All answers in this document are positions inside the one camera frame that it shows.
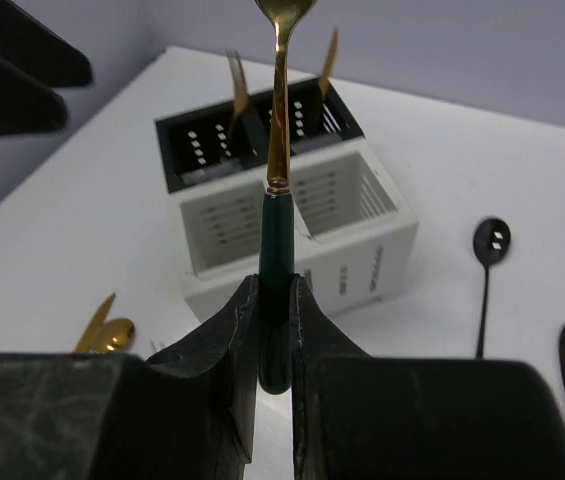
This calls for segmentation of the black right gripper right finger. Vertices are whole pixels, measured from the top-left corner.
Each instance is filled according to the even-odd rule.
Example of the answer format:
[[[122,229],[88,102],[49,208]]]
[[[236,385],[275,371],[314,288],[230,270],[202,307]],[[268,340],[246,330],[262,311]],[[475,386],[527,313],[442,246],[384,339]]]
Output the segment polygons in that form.
[[[509,360],[375,357],[291,287],[298,479],[565,479],[550,387]]]

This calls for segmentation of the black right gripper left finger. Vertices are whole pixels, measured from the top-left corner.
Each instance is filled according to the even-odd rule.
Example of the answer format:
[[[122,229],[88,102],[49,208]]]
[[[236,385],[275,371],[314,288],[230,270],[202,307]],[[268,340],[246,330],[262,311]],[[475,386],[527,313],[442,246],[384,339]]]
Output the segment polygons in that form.
[[[0,479],[239,479],[253,451],[258,279],[148,359],[0,353]]]

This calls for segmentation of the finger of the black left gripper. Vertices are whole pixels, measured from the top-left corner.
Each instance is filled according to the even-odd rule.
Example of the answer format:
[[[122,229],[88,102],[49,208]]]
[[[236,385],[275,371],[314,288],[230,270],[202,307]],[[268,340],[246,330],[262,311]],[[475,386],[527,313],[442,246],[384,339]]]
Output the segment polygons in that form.
[[[87,87],[88,58],[12,1],[0,1],[0,56],[54,88]]]
[[[56,132],[67,121],[58,94],[0,57],[0,136]]]

